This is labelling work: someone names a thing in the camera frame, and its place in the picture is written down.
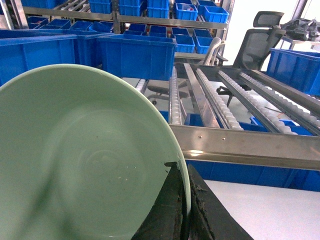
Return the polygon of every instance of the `black mesh chair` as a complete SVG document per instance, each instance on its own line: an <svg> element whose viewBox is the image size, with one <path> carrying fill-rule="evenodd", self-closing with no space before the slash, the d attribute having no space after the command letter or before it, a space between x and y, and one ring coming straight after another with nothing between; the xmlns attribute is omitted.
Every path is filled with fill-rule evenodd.
<svg viewBox="0 0 320 240"><path fill-rule="evenodd" d="M259 11L253 20L253 29L246 31L240 50L233 63L234 68L261 70L264 61L270 54L270 48L274 48L286 31L280 29L280 20L283 12ZM229 106L233 94L223 86L217 90L219 95L229 95L227 106Z"/></svg>

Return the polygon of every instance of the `chair backrest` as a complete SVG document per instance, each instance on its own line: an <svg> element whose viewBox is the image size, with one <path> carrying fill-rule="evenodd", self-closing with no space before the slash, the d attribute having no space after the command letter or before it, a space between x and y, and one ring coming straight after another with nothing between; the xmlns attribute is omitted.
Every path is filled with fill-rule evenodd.
<svg viewBox="0 0 320 240"><path fill-rule="evenodd" d="M215 37L212 39L208 52L206 53L206 55L204 56L204 60L200 61L199 64L201 65L206 65L209 66L210 65L210 61L212 60L212 66L214 65L219 47L221 45L221 38L219 37Z"/></svg>
<svg viewBox="0 0 320 240"><path fill-rule="evenodd" d="M270 53L270 48L274 48L286 33L285 30L279 29L280 27L278 26L282 15L282 12L258 12L253 21L253 26L272 28L249 29L244 36L233 67L252 70L261 69Z"/></svg>

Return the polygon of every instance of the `white table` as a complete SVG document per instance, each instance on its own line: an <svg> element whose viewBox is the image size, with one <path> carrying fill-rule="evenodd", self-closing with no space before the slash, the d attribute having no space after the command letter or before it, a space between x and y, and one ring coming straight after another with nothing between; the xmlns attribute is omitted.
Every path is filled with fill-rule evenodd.
<svg viewBox="0 0 320 240"><path fill-rule="evenodd" d="M205 182L255 240L320 240L320 192Z"/></svg>

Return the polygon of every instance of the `green plate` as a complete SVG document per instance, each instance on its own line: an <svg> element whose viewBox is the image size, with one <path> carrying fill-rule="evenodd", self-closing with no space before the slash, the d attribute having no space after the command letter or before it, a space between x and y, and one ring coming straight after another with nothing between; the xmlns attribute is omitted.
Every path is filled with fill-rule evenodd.
<svg viewBox="0 0 320 240"><path fill-rule="evenodd" d="M158 110L122 79L59 64L0 88L0 239L130 239L178 162Z"/></svg>

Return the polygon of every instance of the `blue storage crate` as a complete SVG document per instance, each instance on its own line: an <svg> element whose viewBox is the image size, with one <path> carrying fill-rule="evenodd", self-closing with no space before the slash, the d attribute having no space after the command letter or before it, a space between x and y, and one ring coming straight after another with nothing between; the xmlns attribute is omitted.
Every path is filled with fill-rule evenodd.
<svg viewBox="0 0 320 240"><path fill-rule="evenodd" d="M205 180L289 188L297 169L186 160Z"/></svg>
<svg viewBox="0 0 320 240"><path fill-rule="evenodd" d="M158 38L166 38L167 37L167 27L151 25L150 31L149 31L149 36L158 37Z"/></svg>
<svg viewBox="0 0 320 240"><path fill-rule="evenodd" d="M196 21L198 16L198 10L195 5L176 3L175 16L181 20Z"/></svg>
<svg viewBox="0 0 320 240"><path fill-rule="evenodd" d="M207 22L225 24L229 13L219 6L204 6L204 19Z"/></svg>
<svg viewBox="0 0 320 240"><path fill-rule="evenodd" d="M192 33L193 39L195 40L196 37L201 38L213 38L208 29L194 29Z"/></svg>
<svg viewBox="0 0 320 240"><path fill-rule="evenodd" d="M169 17L169 9L148 7L147 16L149 18L167 19Z"/></svg>
<svg viewBox="0 0 320 240"><path fill-rule="evenodd" d="M320 96L320 53L271 48L266 74L305 94Z"/></svg>
<svg viewBox="0 0 320 240"><path fill-rule="evenodd" d="M180 53L193 53L195 50L195 42L189 35L175 35L177 44L177 52Z"/></svg>
<svg viewBox="0 0 320 240"><path fill-rule="evenodd" d="M129 31L137 31L137 32L145 32L147 30L147 25L146 24L131 23L128 30Z"/></svg>
<svg viewBox="0 0 320 240"><path fill-rule="evenodd" d="M55 26L55 25L43 25L37 29L61 29L61 26Z"/></svg>
<svg viewBox="0 0 320 240"><path fill-rule="evenodd" d="M97 67L102 63L102 50L97 38L113 35L113 33L80 31L72 29L39 29L35 31L76 35L76 40L74 41L75 63L91 67Z"/></svg>
<svg viewBox="0 0 320 240"><path fill-rule="evenodd" d="M188 32L188 29L186 29L185 27L173 27L172 35L188 35L189 36L189 32Z"/></svg>
<svg viewBox="0 0 320 240"><path fill-rule="evenodd" d="M290 188L320 192L320 171L299 169Z"/></svg>
<svg viewBox="0 0 320 240"><path fill-rule="evenodd" d="M198 8L198 14L205 16L205 6L216 7L217 5L213 1L196 0L196 7Z"/></svg>
<svg viewBox="0 0 320 240"><path fill-rule="evenodd" d="M60 1L57 0L21 0L21 3L25 7L41 8L41 9L53 9Z"/></svg>
<svg viewBox="0 0 320 240"><path fill-rule="evenodd" d="M99 37L103 70L120 78L169 80L174 65L173 38L118 34Z"/></svg>
<svg viewBox="0 0 320 240"><path fill-rule="evenodd" d="M174 1L175 4L193 4L191 0L175 0Z"/></svg>
<svg viewBox="0 0 320 240"><path fill-rule="evenodd" d="M143 2L140 6L119 5L121 15L140 17L144 10L147 9L147 3Z"/></svg>
<svg viewBox="0 0 320 240"><path fill-rule="evenodd" d="M53 19L47 25L49 26L57 26L61 29L69 29L71 26L71 21L68 19Z"/></svg>
<svg viewBox="0 0 320 240"><path fill-rule="evenodd" d="M148 0L147 6L152 9L169 9L169 0Z"/></svg>
<svg viewBox="0 0 320 240"><path fill-rule="evenodd" d="M92 13L97 14L110 14L112 12L112 3L111 2L93 2L89 1L90 9Z"/></svg>
<svg viewBox="0 0 320 240"><path fill-rule="evenodd" d="M30 16L27 18L29 29L39 28L49 23L48 18L43 16Z"/></svg>
<svg viewBox="0 0 320 240"><path fill-rule="evenodd" d="M139 7L142 3L146 3L147 0L119 0L119 5Z"/></svg>
<svg viewBox="0 0 320 240"><path fill-rule="evenodd" d="M52 64L74 64L75 35L33 30L0 30L0 86L28 70Z"/></svg>
<svg viewBox="0 0 320 240"><path fill-rule="evenodd" d="M212 42L211 37L196 37L195 38L196 52L198 54L206 54Z"/></svg>
<svg viewBox="0 0 320 240"><path fill-rule="evenodd" d="M129 34L129 35L139 35L141 36L143 33L143 31L130 31L130 30L127 30L127 31L124 31L123 34Z"/></svg>
<svg viewBox="0 0 320 240"><path fill-rule="evenodd" d="M70 29L71 30L78 30L78 31L87 31L89 27L92 25L90 21L76 21Z"/></svg>
<svg viewBox="0 0 320 240"><path fill-rule="evenodd" d="M114 23L113 22L98 22L95 21L88 30L91 32L100 32L100 33L111 33L114 29Z"/></svg>

